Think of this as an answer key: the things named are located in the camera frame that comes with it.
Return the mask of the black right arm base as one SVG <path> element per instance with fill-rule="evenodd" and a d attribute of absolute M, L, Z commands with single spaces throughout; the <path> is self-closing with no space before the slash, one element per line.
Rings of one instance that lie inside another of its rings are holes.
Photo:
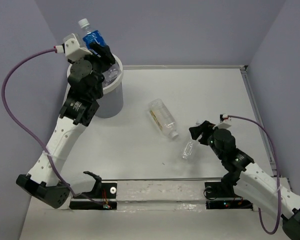
<path fill-rule="evenodd" d="M 252 210 L 253 204 L 234 193 L 233 187 L 221 181 L 204 183 L 203 196 L 207 210 Z"/>

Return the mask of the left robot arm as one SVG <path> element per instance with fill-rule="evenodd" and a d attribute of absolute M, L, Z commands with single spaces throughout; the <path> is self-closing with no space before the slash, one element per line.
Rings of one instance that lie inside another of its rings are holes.
<path fill-rule="evenodd" d="M 63 50 L 72 64 L 67 78 L 70 89 L 41 156 L 27 174 L 19 175 L 16 180 L 16 184 L 28 194 L 54 209 L 60 208 L 69 195 L 81 195 L 89 200 L 98 196 L 102 189 L 101 177 L 84 171 L 83 175 L 92 180 L 76 190 L 62 178 L 61 170 L 76 141 L 99 108 L 97 100 L 104 95 L 105 80 L 103 62 L 86 47 L 65 43 L 62 47 L 57 46 L 56 50 Z"/>

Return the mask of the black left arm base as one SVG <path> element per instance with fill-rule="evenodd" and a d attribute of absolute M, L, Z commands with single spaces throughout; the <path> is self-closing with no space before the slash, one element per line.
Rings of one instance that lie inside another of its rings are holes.
<path fill-rule="evenodd" d="M 117 181 L 102 180 L 91 172 L 84 171 L 78 179 L 71 182 L 72 195 L 69 202 L 71 210 L 116 210 Z"/>

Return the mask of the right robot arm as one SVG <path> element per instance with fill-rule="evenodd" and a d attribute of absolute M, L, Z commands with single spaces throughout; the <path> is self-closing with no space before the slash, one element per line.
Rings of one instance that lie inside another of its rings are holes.
<path fill-rule="evenodd" d="M 227 170 L 221 179 L 221 192 L 248 200 L 272 216 L 289 239 L 300 240 L 300 195 L 281 185 L 237 148 L 229 127 L 225 121 L 213 124 L 206 120 L 189 128 L 191 138 L 209 146 Z"/>

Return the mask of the blue label bottle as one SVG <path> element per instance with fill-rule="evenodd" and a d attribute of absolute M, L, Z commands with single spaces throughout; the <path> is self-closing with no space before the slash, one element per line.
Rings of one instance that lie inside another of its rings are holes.
<path fill-rule="evenodd" d="M 90 43 L 96 42 L 100 44 L 101 46 L 107 45 L 106 41 L 100 34 L 100 32 L 97 29 L 94 29 L 89 21 L 86 18 L 83 18 L 78 21 L 78 24 L 82 31 L 84 32 L 83 41 L 85 42 L 87 48 L 90 50 Z M 120 67 L 118 62 L 115 59 L 115 79 L 118 77 L 118 75 L 121 73 Z M 103 82 L 104 86 L 110 85 L 112 82 Z"/>

